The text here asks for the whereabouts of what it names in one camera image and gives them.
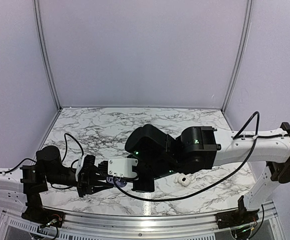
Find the marble tabletop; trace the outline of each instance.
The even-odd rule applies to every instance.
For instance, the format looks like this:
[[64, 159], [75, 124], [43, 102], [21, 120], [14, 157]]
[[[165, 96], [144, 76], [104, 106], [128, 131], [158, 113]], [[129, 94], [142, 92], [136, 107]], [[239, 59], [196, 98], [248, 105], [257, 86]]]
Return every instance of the marble tabletop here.
[[[152, 124], [177, 137], [190, 126], [213, 126], [229, 129], [219, 110], [183, 108], [65, 108], [52, 128], [46, 142], [55, 145], [63, 156], [64, 133], [70, 133], [82, 144], [85, 154], [96, 156], [96, 164], [103, 160], [126, 157], [124, 144], [137, 127]], [[65, 166], [80, 156], [78, 145], [68, 140]], [[220, 180], [232, 172], [239, 163], [231, 163], [189, 174], [192, 180], [188, 186], [174, 183], [179, 173], [155, 181], [155, 192], [132, 192], [132, 184], [124, 189], [143, 198], [163, 199], [185, 196]], [[205, 213], [237, 207], [238, 198], [255, 183], [246, 164], [237, 174], [216, 187], [197, 196], [180, 201], [147, 202], [125, 196], [118, 189], [110, 189], [93, 195], [79, 197], [75, 188], [56, 190], [49, 187], [41, 193], [43, 204], [85, 213], [129, 216], [166, 216]]]

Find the white bracket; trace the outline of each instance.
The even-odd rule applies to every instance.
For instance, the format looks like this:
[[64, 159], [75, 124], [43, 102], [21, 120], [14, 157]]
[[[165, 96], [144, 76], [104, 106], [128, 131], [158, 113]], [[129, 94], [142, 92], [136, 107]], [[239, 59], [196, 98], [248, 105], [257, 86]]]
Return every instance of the white bracket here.
[[108, 161], [108, 174], [113, 177], [133, 179], [137, 173], [133, 172], [133, 166], [137, 166], [138, 160], [134, 158], [119, 158]]
[[76, 173], [75, 173], [75, 178], [76, 178], [77, 182], [78, 182], [78, 174], [79, 174], [80, 170], [83, 168], [83, 165], [84, 165], [84, 159], [85, 159], [85, 155], [84, 156], [80, 156], [79, 159], [78, 159]]
[[22, 170], [5, 173], [8, 169], [0, 168], [0, 207], [24, 211], [26, 209], [26, 195], [23, 194]]
[[272, 181], [271, 176], [269, 167], [266, 167], [255, 185], [244, 195], [244, 205], [247, 211], [258, 210], [261, 204], [281, 185], [278, 181]]

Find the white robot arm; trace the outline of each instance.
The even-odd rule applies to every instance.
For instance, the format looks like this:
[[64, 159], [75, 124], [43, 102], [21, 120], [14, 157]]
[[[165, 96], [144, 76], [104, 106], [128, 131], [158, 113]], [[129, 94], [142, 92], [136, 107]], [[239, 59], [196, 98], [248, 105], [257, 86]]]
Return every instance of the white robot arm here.
[[[96, 167], [95, 157], [86, 155], [79, 158], [77, 169], [64, 167], [58, 148], [48, 146], [36, 153], [35, 165], [13, 172], [0, 168], [0, 206], [24, 212], [24, 219], [50, 224], [52, 216], [63, 218], [63, 213], [42, 207], [39, 193], [47, 190], [46, 182], [77, 187], [80, 197], [115, 186], [121, 190], [127, 182], [133, 183], [134, 191], [153, 192], [155, 179], [243, 162], [258, 138], [248, 161], [267, 163], [261, 177], [239, 199], [237, 210], [217, 214], [220, 229], [250, 223], [258, 219], [257, 212], [268, 196], [280, 184], [290, 182], [290, 125], [283, 123], [276, 130], [260, 131], [257, 136], [253, 131], [243, 132], [233, 139], [236, 133], [194, 126], [173, 139], [152, 125], [145, 125], [127, 140], [125, 149], [131, 153], [129, 157], [103, 161]], [[57, 221], [52, 226], [61, 224], [62, 221]]]

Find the purple object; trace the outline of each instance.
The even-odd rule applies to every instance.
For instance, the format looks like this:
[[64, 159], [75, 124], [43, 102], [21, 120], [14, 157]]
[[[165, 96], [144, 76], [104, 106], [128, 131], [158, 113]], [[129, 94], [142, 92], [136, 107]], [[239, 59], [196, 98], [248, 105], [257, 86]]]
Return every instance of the purple object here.
[[[118, 185], [120, 188], [123, 188], [123, 187], [125, 187], [125, 186], [127, 185], [127, 182], [126, 182], [125, 180], [121, 179], [121, 178], [120, 178], [120, 179], [116, 179], [115, 181], [116, 181], [117, 185]], [[113, 185], [114, 185], [114, 178], [108, 176], [108, 177], [107, 177], [107, 182], [108, 182], [109, 184], [113, 184]]]

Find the black cable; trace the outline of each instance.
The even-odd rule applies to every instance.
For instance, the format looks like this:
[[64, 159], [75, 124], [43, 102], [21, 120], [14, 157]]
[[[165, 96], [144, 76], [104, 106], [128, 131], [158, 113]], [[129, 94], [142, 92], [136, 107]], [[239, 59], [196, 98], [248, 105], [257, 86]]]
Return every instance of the black cable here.
[[67, 138], [66, 138], [66, 136], [69, 136], [69, 137], [71, 137], [77, 144], [78, 144], [78, 146], [80, 147], [80, 150], [81, 150], [81, 155], [82, 156], [84, 156], [84, 149], [83, 149], [83, 147], [81, 146], [81, 144], [79, 143], [79, 141], [77, 141], [77, 139], [75, 138], [75, 137], [73, 137], [71, 134], [69, 134], [69, 133], [65, 133], [64, 134], [64, 138], [65, 138], [65, 154], [64, 154], [64, 157], [63, 157], [63, 159], [61, 160], [61, 162], [63, 162], [64, 160], [65, 160], [65, 157], [66, 157], [66, 155], [67, 155], [67, 149], [68, 149], [68, 143], [67, 143]]
[[246, 121], [246, 123], [243, 125], [243, 127], [237, 132], [237, 134], [233, 137], [233, 140], [239, 137], [239, 135], [245, 130], [245, 128], [249, 125], [249, 123], [254, 119], [254, 117], [257, 116], [257, 123], [256, 123], [256, 135], [258, 134], [259, 130], [259, 121], [260, 121], [260, 113], [258, 111], [254, 112], [251, 117]]
[[265, 220], [265, 209], [264, 209], [264, 205], [261, 204], [261, 207], [262, 207], [262, 209], [263, 209], [263, 219], [261, 220], [261, 223], [260, 223], [260, 225], [259, 225], [259, 228], [257, 228], [257, 230], [255, 231], [255, 233], [254, 233], [254, 234], [253, 234], [249, 239], [252, 239], [252, 238], [257, 234], [257, 232], [259, 232], [261, 226], [262, 226], [263, 223], [264, 223], [264, 220]]
[[[255, 135], [239, 135], [237, 138], [253, 138]], [[258, 136], [260, 139], [273, 139], [273, 138], [278, 138], [278, 137], [290, 137], [290, 133], [282, 135], [282, 134], [275, 134], [275, 135], [269, 135], [269, 136]]]
[[8, 173], [11, 173], [11, 172], [13, 172], [13, 171], [15, 171], [24, 161], [26, 161], [26, 160], [30, 160], [30, 161], [32, 161], [32, 162], [36, 162], [35, 160], [33, 160], [33, 159], [31, 159], [31, 158], [25, 158], [25, 159], [23, 159], [19, 164], [17, 164], [15, 167], [13, 167], [12, 169], [10, 169], [10, 170], [7, 170], [7, 171], [5, 171], [5, 173], [6, 174], [8, 174]]
[[198, 194], [200, 194], [200, 193], [203, 193], [203, 192], [205, 192], [205, 191], [207, 191], [207, 190], [209, 190], [209, 189], [215, 187], [216, 185], [222, 183], [223, 181], [227, 180], [228, 178], [230, 178], [230, 177], [232, 177], [234, 174], [236, 174], [236, 173], [237, 173], [237, 172], [238, 172], [238, 171], [239, 171], [239, 170], [240, 170], [240, 169], [241, 169], [241, 168], [246, 164], [246, 162], [247, 162], [248, 159], [250, 158], [251, 154], [253, 153], [253, 151], [254, 151], [254, 149], [255, 149], [256, 142], [257, 142], [257, 139], [254, 140], [254, 143], [253, 143], [253, 145], [252, 145], [252, 147], [251, 147], [251, 149], [250, 149], [250, 151], [249, 151], [249, 153], [248, 153], [246, 159], [241, 163], [241, 165], [240, 165], [236, 170], [234, 170], [232, 173], [228, 174], [228, 175], [225, 176], [224, 178], [220, 179], [219, 181], [217, 181], [217, 182], [215, 182], [215, 183], [209, 185], [208, 187], [205, 187], [204, 189], [201, 189], [201, 190], [199, 190], [199, 191], [197, 191], [197, 192], [194, 192], [194, 193], [192, 193], [192, 194], [189, 194], [189, 195], [187, 195], [187, 196], [180, 196], [180, 197], [175, 197], [175, 198], [166, 198], [166, 199], [147, 199], [147, 198], [142, 198], [142, 197], [134, 196], [134, 195], [132, 195], [132, 194], [127, 193], [126, 191], [124, 191], [123, 189], [121, 189], [121, 188], [117, 185], [117, 183], [116, 183], [115, 180], [114, 180], [114, 185], [115, 185], [115, 186], [116, 186], [116, 187], [117, 187], [117, 188], [118, 188], [118, 189], [119, 189], [123, 194], [125, 194], [125, 195], [127, 195], [127, 196], [129, 196], [129, 197], [131, 197], [131, 198], [133, 198], [133, 199], [142, 200], [142, 201], [148, 201], [148, 202], [155, 202], [155, 203], [158, 203], [158, 202], [170, 202], [170, 201], [178, 201], [178, 200], [188, 199], [188, 198], [191, 198], [191, 197], [193, 197], [193, 196], [195, 196], [195, 195], [198, 195]]
[[58, 227], [55, 227], [55, 228], [56, 228], [56, 235], [51, 240], [55, 240], [58, 237], [59, 230], [58, 230]]
[[[247, 127], [247, 125], [251, 122], [251, 120], [257, 116], [257, 123], [256, 123], [256, 135], [258, 134], [258, 130], [259, 130], [259, 122], [260, 122], [260, 113], [258, 111], [254, 112], [254, 114], [252, 114], [252, 116], [248, 119], [248, 121], [245, 123], [245, 125], [241, 128], [241, 130], [239, 131], [240, 133]], [[187, 196], [180, 196], [180, 197], [174, 197], [174, 198], [166, 198], [166, 199], [147, 199], [147, 198], [142, 198], [139, 196], [134, 196], [132, 194], [129, 194], [128, 192], [124, 191], [123, 189], [121, 189], [117, 183], [116, 183], [116, 178], [114, 178], [114, 185], [116, 188], [118, 188], [118, 190], [120, 190], [123, 194], [133, 198], [133, 199], [137, 199], [137, 200], [141, 200], [141, 201], [148, 201], [148, 202], [155, 202], [155, 203], [159, 203], [159, 202], [170, 202], [170, 201], [178, 201], [178, 200], [183, 200], [183, 199], [188, 199], [191, 198], [195, 195], [198, 195], [200, 193], [203, 193], [213, 187], [215, 187], [216, 185], [222, 183], [223, 181], [227, 180], [228, 178], [232, 177], [234, 174], [236, 174], [248, 161], [248, 159], [250, 158], [251, 154], [253, 153], [255, 146], [256, 146], [256, 142], [257, 142], [257, 138], [254, 139], [253, 145], [248, 153], [248, 155], [246, 156], [245, 160], [240, 164], [240, 166], [234, 170], [232, 173], [228, 174], [227, 176], [225, 176], [224, 178], [220, 179], [219, 181], [209, 185], [208, 187], [205, 187], [197, 192], [194, 192], [192, 194], [189, 194]]]
[[53, 189], [57, 189], [57, 190], [66, 190], [66, 189], [71, 189], [73, 186], [67, 186], [67, 187], [64, 187], [64, 188], [60, 188], [60, 187], [55, 187], [53, 186], [53, 184], [51, 183], [50, 186], [53, 188]]
[[72, 163], [71, 163], [71, 165], [70, 165], [70, 170], [74, 173], [75, 171], [74, 171], [74, 169], [73, 169], [73, 166], [74, 166], [74, 163], [76, 163], [76, 162], [78, 162], [79, 161], [79, 159], [76, 159], [75, 161], [73, 161]]

